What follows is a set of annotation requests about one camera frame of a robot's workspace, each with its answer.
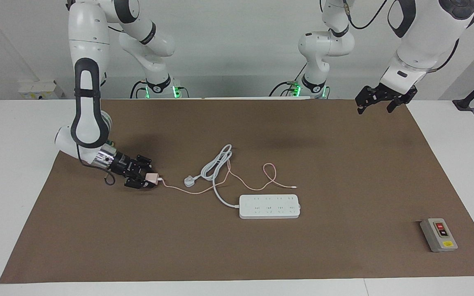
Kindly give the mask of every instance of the power cord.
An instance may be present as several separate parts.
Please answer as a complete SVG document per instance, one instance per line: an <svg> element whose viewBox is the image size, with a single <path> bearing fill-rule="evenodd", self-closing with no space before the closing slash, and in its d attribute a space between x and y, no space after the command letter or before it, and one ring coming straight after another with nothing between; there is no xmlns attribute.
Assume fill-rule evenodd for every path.
<svg viewBox="0 0 474 296"><path fill-rule="evenodd" d="M135 90L137 89L137 86L138 86L139 84L145 84L145 80L140 80L140 81L137 81L137 82L135 83L135 85L134 85L133 88L131 89L131 95L129 96L129 99L133 99L133 94L134 94L134 92L135 92Z"/></svg>
<svg viewBox="0 0 474 296"><path fill-rule="evenodd" d="M283 92L281 92L281 96L288 96L288 94L290 93L290 90L293 90L293 89L287 88L286 90L283 90Z"/></svg>
<svg viewBox="0 0 474 296"><path fill-rule="evenodd" d="M78 160L79 162L81 163L81 165L83 165L84 167L90 167L91 169L96 169L96 170L100 170L100 171L104 171L107 173L107 176L105 176L104 178L104 181L105 181L105 184L107 184L108 186L113 186L115 183L116 183L116 178L114 177L113 173L111 173L111 171L109 170L106 170L102 167L97 167L97 166L94 166L94 165L90 165L90 164L86 164L83 162L83 160L81 159L81 156L79 154L79 145L76 144L76 150L77 150L77 153L78 153ZM113 179L113 182L108 182L107 181L107 177L111 177Z"/></svg>
<svg viewBox="0 0 474 296"><path fill-rule="evenodd" d="M303 68L301 68L301 71L299 71L299 74L295 77L294 81L297 81L297 79L299 78L299 75L303 73L303 70L307 67L307 65L308 65L308 62L303 66Z"/></svg>
<svg viewBox="0 0 474 296"><path fill-rule="evenodd" d="M367 23L367 25L365 26L362 26L362 27L358 27L356 25L354 25L354 23L352 22L352 17L350 17L350 7L348 5L348 3L346 2L346 0L343 0L343 4L344 4L344 8L345 8L345 13L346 13L346 17L349 19L349 22L350 24L352 25L352 27L354 27L355 29L357 30L363 30L365 28L367 28L368 26L370 26L370 24L372 24L372 22L374 22L374 20L376 19L376 17L380 14L380 11L383 9L383 7L385 6L385 4L387 3L387 0L385 0L380 8L378 9L378 11L376 12L376 14L372 17L372 19L369 21L369 23Z"/></svg>
<svg viewBox="0 0 474 296"><path fill-rule="evenodd" d="M186 90L186 93L188 94L188 97L190 97L190 92L188 91L187 88L181 86L181 87L179 87L179 90Z"/></svg>
<svg viewBox="0 0 474 296"><path fill-rule="evenodd" d="M111 29L111 30L113 30L113 31L124 32L124 30L118 30L118 29L115 29L115 28L113 28L113 27L111 27L111 26L108 26L108 27L109 27L109 29Z"/></svg>
<svg viewBox="0 0 474 296"><path fill-rule="evenodd" d="M223 184L224 182L226 182L226 180L228 179L229 174L231 174L235 178L239 179L244 184L244 186L246 188L248 188L252 191L261 191L272 183L276 184L277 186L283 187L283 188L288 188L288 189L296 189L297 188L296 186L286 186L286 185L283 185L283 184L280 184L280 183L276 182L275 179L277 178L277 169L275 168L275 166L272 163L265 163L263 165L263 172L265 173L265 175L269 179L269 182L267 182L263 187L261 187L259 189L251 188L244 182L244 180L242 180L242 178L240 178L239 176L237 176L237 174L235 174L231 171L231 163L230 163L230 157L231 156L232 156L232 146L231 146L231 144L228 144L228 145L226 145L222 148L222 150L219 152L219 154L212 161L207 163L202 168L200 175L195 176L195 177L188 176L187 178L184 179L184 185L186 187L192 187L195 184L195 180L197 180L198 178L203 178L205 180L211 181L212 186L205 189L205 190L203 190L203 191L201 191L201 192L190 192L190 191L186 191L184 189L181 189L181 188L178 188L178 187L175 187L175 186L169 186L165 183L165 180L163 178L158 178L158 180L162 181L162 184L164 185L164 187L180 190L184 193L189 193L189 194L194 194L194 195L206 193L207 191L213 189L213 191L215 192L218 200L220 200L222 202L222 204L224 204L225 206L229 206L230 208L239 208L239 205L238 204L236 204L236 205L229 204L228 202L224 201L224 199L222 199L222 197L219 195L219 193L217 191L217 186L219 186L219 185ZM220 172L221 168L225 164L228 167L228 171L226 172L226 176L224 176L224 180L222 180L222 182L216 184L215 181L216 181L216 178L218 176L218 173ZM274 176L273 177L271 177L267 173L267 171L266 171L267 166L273 167L273 170L274 170Z"/></svg>
<svg viewBox="0 0 474 296"><path fill-rule="evenodd" d="M436 71L442 69L444 66L447 65L447 63L451 60L451 58L453 58L453 55L455 54L455 52L457 51L457 47L458 47L458 42L460 41L460 39L457 39L457 41L455 42L455 47L453 47L453 50L451 51L451 54L449 55L449 58L447 58L447 60L438 68L436 69L431 69L429 70L428 73L435 73Z"/></svg>
<svg viewBox="0 0 474 296"><path fill-rule="evenodd" d="M328 90L327 97L325 99L329 99L329 95L330 95L330 88L327 87L327 88L325 88L324 91L326 92L327 90Z"/></svg>
<svg viewBox="0 0 474 296"><path fill-rule="evenodd" d="M136 92L136 94L137 94L137 99L139 99L139 97L138 97L138 92L139 92L140 90L145 90L145 88L139 88L139 89L137 90L137 92Z"/></svg>
<svg viewBox="0 0 474 296"><path fill-rule="evenodd" d="M269 94L268 96L272 96L273 93L274 93L278 88L280 88L281 86L283 86L283 85L285 85L285 84L288 85L288 86L290 85L290 83L289 83L288 81L281 82L280 84L278 84L277 86L275 86L275 87L273 88L273 90L270 92L270 94Z"/></svg>

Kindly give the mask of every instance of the brown paper surface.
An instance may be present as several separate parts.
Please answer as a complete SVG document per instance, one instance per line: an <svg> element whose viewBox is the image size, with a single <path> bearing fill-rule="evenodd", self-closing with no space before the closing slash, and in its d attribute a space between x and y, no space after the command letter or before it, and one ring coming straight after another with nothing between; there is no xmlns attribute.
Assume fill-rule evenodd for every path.
<svg viewBox="0 0 474 296"><path fill-rule="evenodd" d="M353 101L104 101L110 138L144 155L168 184L200 169L228 143L232 171L262 194L297 194L301 216L242 220L213 191L123 178L63 153L39 195L0 283L207 281L474 275L474 223L406 107L358 116ZM226 170L222 170L220 180ZM209 182L199 179L191 190ZM230 176L236 204L253 194ZM418 221L441 217L459 249L432 253Z"/></svg>

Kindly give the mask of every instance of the power strip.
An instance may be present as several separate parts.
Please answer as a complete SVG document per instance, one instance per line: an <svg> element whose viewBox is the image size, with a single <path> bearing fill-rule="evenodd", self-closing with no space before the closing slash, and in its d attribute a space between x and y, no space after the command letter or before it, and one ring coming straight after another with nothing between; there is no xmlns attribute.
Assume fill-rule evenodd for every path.
<svg viewBox="0 0 474 296"><path fill-rule="evenodd" d="M295 219L300 211L295 194L252 194L239 198L241 219Z"/></svg>

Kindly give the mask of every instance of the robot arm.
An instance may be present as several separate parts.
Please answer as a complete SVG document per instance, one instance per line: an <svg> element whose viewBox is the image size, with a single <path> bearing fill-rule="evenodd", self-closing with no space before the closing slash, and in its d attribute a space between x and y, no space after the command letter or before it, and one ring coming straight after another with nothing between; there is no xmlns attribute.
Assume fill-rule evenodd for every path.
<svg viewBox="0 0 474 296"><path fill-rule="evenodd" d="M300 95L319 97L324 92L330 65L327 56L346 56L354 49L354 36L349 32L349 21L342 0L327 0L322 20L327 32L309 32L299 39L299 51L307 59L305 73L298 79Z"/></svg>
<svg viewBox="0 0 474 296"><path fill-rule="evenodd" d="M175 44L171 37L166 38L165 47L160 49L151 47L152 42L145 46L123 32L120 33L119 41L121 47L143 67L151 97L169 97L170 94L174 97L180 96L176 89L178 82L167 71L163 59L165 56L171 56L175 51Z"/></svg>
<svg viewBox="0 0 474 296"><path fill-rule="evenodd" d="M58 131L56 146L86 166L124 176L127 187L154 187L158 175L151 160L141 155L131 159L108 140L112 121L100 107L100 82L109 65L107 23L120 23L127 34L156 55L170 56L174 43L139 15L138 0L68 0L67 8L76 114L71 126Z"/></svg>
<svg viewBox="0 0 474 296"><path fill-rule="evenodd" d="M414 85L474 22L474 0L430 0L421 9L415 0L397 0L390 8L388 22L402 39L401 45L380 84L365 86L357 95L359 114L380 101L391 101L389 113L409 103L417 92Z"/></svg>

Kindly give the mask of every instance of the charging cable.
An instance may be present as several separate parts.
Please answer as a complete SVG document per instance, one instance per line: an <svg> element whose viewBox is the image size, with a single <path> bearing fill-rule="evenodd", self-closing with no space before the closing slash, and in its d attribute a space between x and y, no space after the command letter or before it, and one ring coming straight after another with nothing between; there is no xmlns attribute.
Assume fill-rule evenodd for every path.
<svg viewBox="0 0 474 296"><path fill-rule="evenodd" d="M213 189L213 191L215 192L215 195L217 196L218 200L220 200L222 202L222 204L224 204L225 206L229 206L230 208L239 208L239 205L238 204L236 204L236 205L229 204L228 202L224 201L224 199L222 199L222 197L219 195L219 193L217 191L217 186L219 186L219 185L223 184L224 182L226 182L226 180L228 179L229 174L231 174L232 176L239 179L244 184L244 186L246 188L248 188L252 191L261 191L261 190L265 189L270 184L276 184L279 187L289 188L289 189L296 189L297 188L296 186L286 186L286 185L280 184L280 183L275 181L275 178L277 178L277 169L275 168L275 165L273 165L273 163L265 163L263 165L263 172L265 173L265 175L269 179L269 182L267 182L263 187L261 187L259 189L251 188L248 185L246 185L246 183L244 182L244 180L242 180L242 178L240 178L239 176L237 176L236 174L234 174L231 171L231 163L230 163L230 157L231 156L232 156L232 146L231 146L231 144L228 144L228 145L224 146L224 148L222 148L220 153L212 161L207 163L202 168L200 175L194 176L194 177L188 176L187 178L184 179L184 185L186 187L192 187L195 184L195 181L198 178L203 178L205 180L211 181L212 186L209 187L208 189L205 189L204 191L201 191L201 192L190 192L190 191L186 191L184 189L180 189L178 187L169 186L165 183L163 178L158 178L158 180L162 181L162 184L164 185L164 187L177 189L177 190L180 190L182 192L189 193L189 194L202 194L202 193L206 193L207 191ZM222 180L222 182L216 184L215 182L216 182L216 178L218 176L218 173L220 172L222 166L224 166L225 164L228 167L228 171L226 172L226 176L224 177L224 180ZM273 177L271 177L267 173L267 171L266 171L267 166L273 167L273 170L274 170L274 176Z"/></svg>

